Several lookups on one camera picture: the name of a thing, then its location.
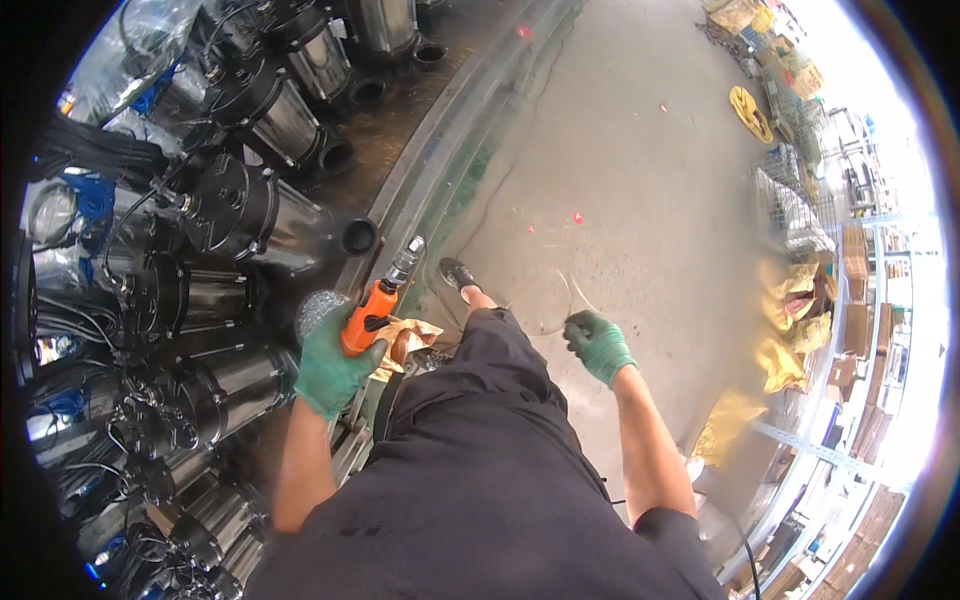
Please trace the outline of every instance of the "black shorts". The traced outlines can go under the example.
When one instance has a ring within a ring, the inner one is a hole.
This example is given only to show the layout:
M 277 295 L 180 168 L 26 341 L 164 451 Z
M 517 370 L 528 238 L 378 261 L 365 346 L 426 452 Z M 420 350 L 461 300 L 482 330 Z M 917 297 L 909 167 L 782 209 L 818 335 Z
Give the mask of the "black shorts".
M 417 413 L 444 400 L 497 392 L 520 393 L 566 415 L 566 398 L 514 315 L 506 308 L 479 308 L 470 313 L 449 365 L 403 382 L 391 414 L 391 437 L 411 425 Z

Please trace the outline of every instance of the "leg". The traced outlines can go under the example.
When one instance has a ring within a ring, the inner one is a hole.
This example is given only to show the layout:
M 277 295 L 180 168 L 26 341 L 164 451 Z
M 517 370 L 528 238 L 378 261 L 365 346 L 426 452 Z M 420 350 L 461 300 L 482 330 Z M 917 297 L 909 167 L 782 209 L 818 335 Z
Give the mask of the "leg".
M 496 302 L 480 289 L 478 285 L 468 285 L 460 290 L 460 297 L 470 305 L 470 312 L 477 308 L 496 308 Z
M 477 308 L 496 308 L 496 302 L 483 293 L 467 266 L 456 258 L 441 259 L 440 275 L 470 305 L 471 313 Z

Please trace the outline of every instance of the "wire mesh cage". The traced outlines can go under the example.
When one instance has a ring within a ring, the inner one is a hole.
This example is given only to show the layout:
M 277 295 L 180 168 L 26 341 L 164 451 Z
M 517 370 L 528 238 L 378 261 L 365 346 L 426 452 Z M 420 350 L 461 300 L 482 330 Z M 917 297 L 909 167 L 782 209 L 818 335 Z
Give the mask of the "wire mesh cage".
M 842 206 L 810 175 L 794 146 L 778 144 L 754 163 L 751 177 L 772 242 L 794 254 L 835 250 Z
M 841 152 L 840 136 L 823 103 L 803 100 L 790 87 L 788 71 L 775 65 L 760 69 L 760 82 L 770 102 L 771 126 L 793 144 L 811 170 Z

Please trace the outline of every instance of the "blue cable coil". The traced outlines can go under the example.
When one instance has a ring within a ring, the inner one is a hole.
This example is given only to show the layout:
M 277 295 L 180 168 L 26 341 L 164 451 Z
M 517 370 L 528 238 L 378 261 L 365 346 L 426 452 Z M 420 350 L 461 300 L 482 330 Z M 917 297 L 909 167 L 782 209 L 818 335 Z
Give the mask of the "blue cable coil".
M 89 252 L 89 258 L 80 259 L 80 268 L 86 281 L 93 280 L 93 265 L 91 260 L 100 254 L 104 244 L 107 242 L 107 236 L 110 228 L 113 226 L 113 205 L 116 202 L 116 183 L 107 178 L 101 177 L 97 173 L 84 173 L 82 175 L 71 175 L 64 173 L 60 176 L 68 185 L 77 192 L 77 214 L 86 219 L 86 226 L 80 232 L 79 237 L 83 238 L 90 233 L 90 230 L 98 223 L 106 221 L 107 226 L 103 233 L 95 241 L 93 249 Z
M 49 415 L 51 412 L 58 417 L 77 419 L 84 413 L 89 397 L 89 388 L 86 384 L 80 390 L 66 390 L 47 399 L 41 406 L 35 406 L 30 411 L 30 417 Z
M 180 64 L 180 61 L 174 62 L 174 65 L 166 70 L 166 72 L 159 76 L 153 85 L 143 90 L 143 93 L 130 104 L 130 108 L 133 112 L 136 112 L 139 115 L 145 115 L 150 112 L 151 108 L 156 104 L 156 99 L 160 97 L 167 87 L 170 86 L 170 82 L 174 79 L 174 71 L 177 69 L 177 65 Z
M 97 173 L 71 175 L 60 178 L 77 191 L 77 212 L 90 221 L 99 221 L 113 212 L 116 201 L 116 183 Z

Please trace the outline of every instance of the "black pipe outlet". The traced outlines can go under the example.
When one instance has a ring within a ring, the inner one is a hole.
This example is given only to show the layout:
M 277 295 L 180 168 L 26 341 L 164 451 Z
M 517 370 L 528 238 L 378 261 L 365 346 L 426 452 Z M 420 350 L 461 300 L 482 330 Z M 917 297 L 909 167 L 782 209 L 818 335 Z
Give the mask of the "black pipe outlet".
M 387 85 L 380 79 L 364 79 L 350 88 L 350 102 L 357 108 L 368 109 L 379 106 L 386 96 Z
M 436 71 L 446 58 L 446 47 L 432 41 L 414 50 L 414 65 L 421 71 Z

